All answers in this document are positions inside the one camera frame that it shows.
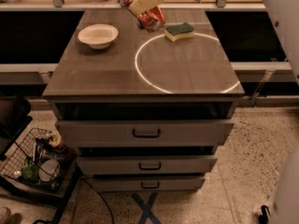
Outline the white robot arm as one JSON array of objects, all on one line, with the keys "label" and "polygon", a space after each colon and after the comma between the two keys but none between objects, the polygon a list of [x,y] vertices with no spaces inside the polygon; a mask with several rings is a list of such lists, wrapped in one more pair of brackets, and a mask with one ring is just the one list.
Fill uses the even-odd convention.
[{"label": "white robot arm", "polygon": [[[163,0],[133,0],[128,5],[137,17]],[[299,83],[299,0],[263,0],[293,75]],[[299,224],[299,146],[295,146],[280,174],[274,202],[263,205],[259,224]]]}]

